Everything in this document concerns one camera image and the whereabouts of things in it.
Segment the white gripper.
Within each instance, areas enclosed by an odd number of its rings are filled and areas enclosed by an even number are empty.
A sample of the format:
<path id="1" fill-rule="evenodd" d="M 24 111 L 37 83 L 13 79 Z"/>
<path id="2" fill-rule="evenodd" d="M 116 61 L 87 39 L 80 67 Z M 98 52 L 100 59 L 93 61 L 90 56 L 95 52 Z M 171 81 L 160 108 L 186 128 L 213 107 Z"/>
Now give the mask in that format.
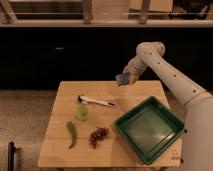
<path id="1" fill-rule="evenodd" d="M 129 76 L 129 83 L 134 84 L 146 68 L 147 65 L 138 56 L 135 56 L 125 66 L 123 73 Z"/>

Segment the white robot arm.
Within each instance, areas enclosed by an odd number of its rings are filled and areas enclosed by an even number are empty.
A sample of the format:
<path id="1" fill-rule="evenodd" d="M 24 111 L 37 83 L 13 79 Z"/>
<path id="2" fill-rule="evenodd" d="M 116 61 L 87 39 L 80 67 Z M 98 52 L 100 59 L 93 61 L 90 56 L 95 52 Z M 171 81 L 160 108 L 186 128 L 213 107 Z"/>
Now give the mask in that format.
<path id="1" fill-rule="evenodd" d="M 150 67 L 186 111 L 180 171 L 213 171 L 213 94 L 163 59 L 162 42 L 142 42 L 123 72 L 130 84 Z"/>

